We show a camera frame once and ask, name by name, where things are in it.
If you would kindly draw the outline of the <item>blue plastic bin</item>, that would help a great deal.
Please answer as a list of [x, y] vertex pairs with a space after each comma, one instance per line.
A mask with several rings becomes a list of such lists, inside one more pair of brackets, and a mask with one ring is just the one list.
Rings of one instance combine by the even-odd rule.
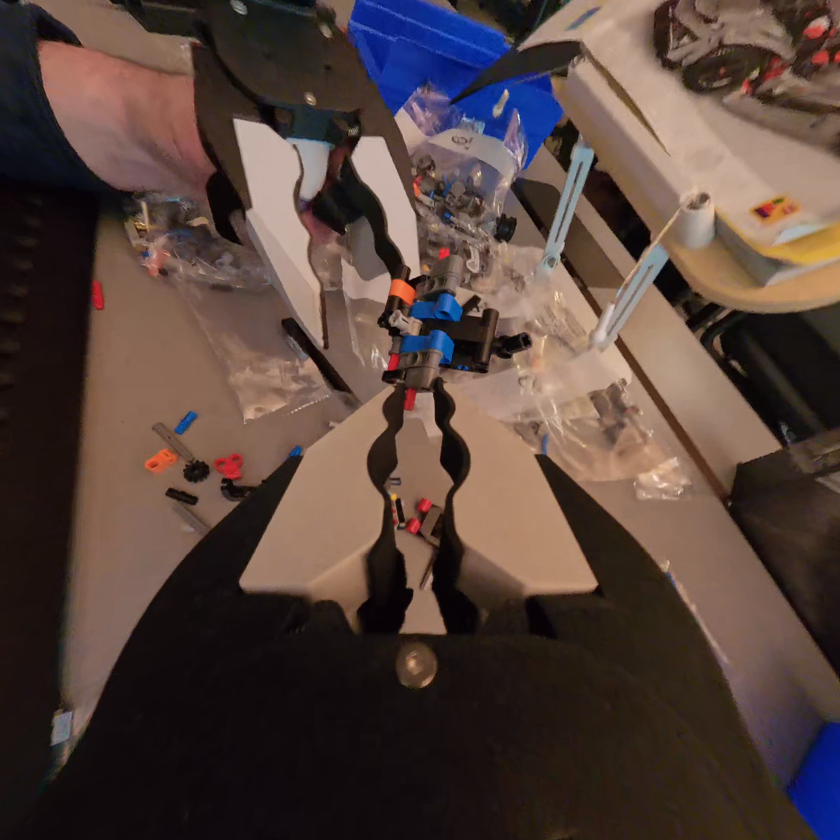
[[[454, 98], [509, 51], [495, 29], [450, 7], [421, 1], [355, 2], [348, 30], [369, 77], [393, 113], [425, 85]], [[549, 77], [496, 84], [457, 108], [468, 119], [484, 123], [485, 133], [499, 140], [513, 112], [518, 112], [527, 144], [525, 167], [563, 116]]]
[[823, 725], [787, 787], [817, 838], [839, 838], [839, 722]]

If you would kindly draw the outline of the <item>person's left hand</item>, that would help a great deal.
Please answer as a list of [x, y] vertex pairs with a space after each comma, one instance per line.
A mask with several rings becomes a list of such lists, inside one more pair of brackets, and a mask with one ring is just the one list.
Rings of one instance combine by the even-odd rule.
[[38, 44], [38, 61], [54, 117], [94, 175], [124, 192], [205, 197], [215, 168], [191, 77], [50, 41]]

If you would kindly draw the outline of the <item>open instruction book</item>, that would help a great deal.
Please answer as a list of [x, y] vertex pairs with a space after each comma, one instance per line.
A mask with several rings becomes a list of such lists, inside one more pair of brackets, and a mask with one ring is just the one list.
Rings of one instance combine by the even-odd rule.
[[453, 99], [550, 76], [662, 241], [838, 268], [838, 2], [568, 2]]

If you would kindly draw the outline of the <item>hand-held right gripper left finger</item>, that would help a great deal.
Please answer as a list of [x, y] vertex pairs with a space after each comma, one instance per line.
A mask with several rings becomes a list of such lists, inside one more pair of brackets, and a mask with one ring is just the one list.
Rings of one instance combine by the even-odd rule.
[[367, 632], [397, 630], [397, 548], [386, 478], [397, 389], [328, 432], [295, 470], [239, 579], [244, 592], [338, 603]]

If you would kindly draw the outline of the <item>large bag dark lego pieces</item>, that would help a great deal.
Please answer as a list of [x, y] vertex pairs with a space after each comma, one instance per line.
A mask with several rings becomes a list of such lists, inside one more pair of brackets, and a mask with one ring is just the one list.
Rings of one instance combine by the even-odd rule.
[[518, 112], [499, 140], [425, 85], [396, 117], [411, 157], [422, 268], [458, 256], [465, 262], [462, 284], [488, 291], [508, 245], [493, 238], [496, 220], [527, 157]]

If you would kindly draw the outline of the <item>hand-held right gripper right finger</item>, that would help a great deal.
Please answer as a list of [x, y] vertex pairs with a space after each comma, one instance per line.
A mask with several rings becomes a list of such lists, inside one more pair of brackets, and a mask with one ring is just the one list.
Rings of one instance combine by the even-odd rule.
[[451, 479], [434, 561], [434, 597], [448, 634], [541, 596], [598, 587], [538, 457], [455, 385], [434, 384], [440, 465]]

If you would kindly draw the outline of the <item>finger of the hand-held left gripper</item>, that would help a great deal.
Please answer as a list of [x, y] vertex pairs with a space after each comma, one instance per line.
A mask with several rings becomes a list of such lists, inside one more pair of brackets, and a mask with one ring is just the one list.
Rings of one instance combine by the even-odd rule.
[[322, 283], [312, 266], [312, 232], [298, 203], [299, 152], [262, 122], [234, 119], [233, 127], [248, 188], [248, 234], [290, 315], [325, 350], [329, 334]]
[[[361, 182], [371, 189], [378, 201], [386, 233], [403, 264], [411, 270], [411, 277], [418, 276], [421, 260], [417, 215], [385, 140], [379, 136], [361, 137], [350, 155], [350, 162]], [[349, 253], [348, 257], [342, 258], [342, 283], [347, 297], [385, 302], [392, 278], [375, 253], [373, 230], [365, 218], [347, 228], [344, 247]]]

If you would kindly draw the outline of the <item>dark perforated board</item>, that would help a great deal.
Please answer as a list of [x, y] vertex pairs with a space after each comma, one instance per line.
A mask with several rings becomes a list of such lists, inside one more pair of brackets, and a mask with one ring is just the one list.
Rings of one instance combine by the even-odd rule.
[[2, 181], [2, 836], [51, 765], [98, 199]]

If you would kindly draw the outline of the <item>long black lego beam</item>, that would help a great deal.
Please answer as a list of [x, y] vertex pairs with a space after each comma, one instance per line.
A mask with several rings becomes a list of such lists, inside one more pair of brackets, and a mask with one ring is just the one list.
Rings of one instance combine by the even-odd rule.
[[331, 392], [338, 393], [349, 403], [359, 405], [359, 399], [349, 384], [294, 318], [283, 318], [280, 321], [280, 328], [290, 348], [301, 360], [314, 364]]

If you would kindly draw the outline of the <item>pile of clear plastic bags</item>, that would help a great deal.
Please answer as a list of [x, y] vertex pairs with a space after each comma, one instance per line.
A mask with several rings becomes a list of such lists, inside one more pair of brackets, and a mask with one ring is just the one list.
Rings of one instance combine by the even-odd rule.
[[[560, 280], [538, 268], [540, 249], [490, 248], [490, 267], [469, 279], [458, 300], [478, 297], [501, 315], [500, 332], [525, 332], [532, 347], [494, 359], [487, 375], [446, 377], [486, 414], [585, 481], [633, 480], [641, 500], [671, 501], [690, 487], [686, 468], [644, 419], [629, 393], [630, 374], [608, 353], [589, 349], [589, 331], [566, 305]], [[350, 413], [363, 401], [328, 383], [314, 356], [281, 326], [281, 300], [259, 259], [211, 240], [179, 260], [175, 286], [214, 353], [245, 422], [294, 413], [336, 396]]]

